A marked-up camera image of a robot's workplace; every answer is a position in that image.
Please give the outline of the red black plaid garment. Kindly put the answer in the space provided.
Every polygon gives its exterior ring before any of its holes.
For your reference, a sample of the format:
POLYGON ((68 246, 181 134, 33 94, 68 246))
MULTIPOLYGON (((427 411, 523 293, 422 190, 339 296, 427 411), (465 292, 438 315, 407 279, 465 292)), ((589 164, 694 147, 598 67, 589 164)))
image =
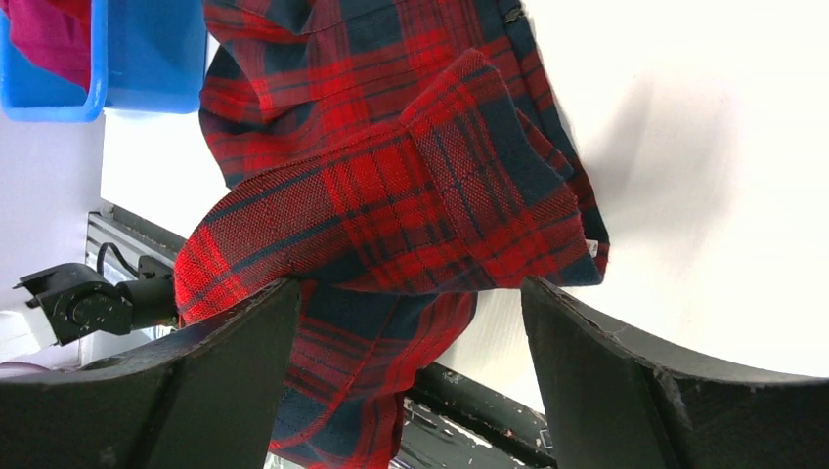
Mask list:
POLYGON ((269 449, 384 468, 416 373, 484 290, 602 282, 609 239, 517 1, 207 1, 199 123, 228 194, 179 252, 183 323, 302 303, 269 449))

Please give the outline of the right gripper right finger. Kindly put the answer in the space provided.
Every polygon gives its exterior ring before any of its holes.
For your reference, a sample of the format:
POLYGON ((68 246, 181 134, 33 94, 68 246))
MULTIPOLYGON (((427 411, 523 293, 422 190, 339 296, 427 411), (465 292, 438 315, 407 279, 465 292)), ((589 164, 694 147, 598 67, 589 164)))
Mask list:
POLYGON ((714 358, 540 278, 523 322, 561 468, 824 468, 828 382, 714 358))

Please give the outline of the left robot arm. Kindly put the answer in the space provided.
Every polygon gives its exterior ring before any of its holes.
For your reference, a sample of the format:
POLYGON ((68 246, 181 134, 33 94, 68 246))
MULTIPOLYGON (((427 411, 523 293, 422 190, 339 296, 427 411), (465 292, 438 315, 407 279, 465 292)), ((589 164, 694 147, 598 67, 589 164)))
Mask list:
POLYGON ((32 295, 26 306, 43 311, 61 345, 98 331, 124 336, 154 326, 175 326, 179 320, 172 269, 149 255, 139 256, 133 267, 112 242, 100 247, 95 268, 64 263, 21 277, 15 288, 32 295), (108 252, 132 279, 117 284, 105 279, 108 252))

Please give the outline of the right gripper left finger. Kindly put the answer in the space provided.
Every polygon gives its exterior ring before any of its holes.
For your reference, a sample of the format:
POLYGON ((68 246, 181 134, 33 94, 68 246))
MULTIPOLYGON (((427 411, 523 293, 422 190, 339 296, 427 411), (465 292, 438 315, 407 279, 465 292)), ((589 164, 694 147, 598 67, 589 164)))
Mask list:
POLYGON ((300 287, 71 372, 1 383, 5 468, 260 468, 284 389, 300 287))

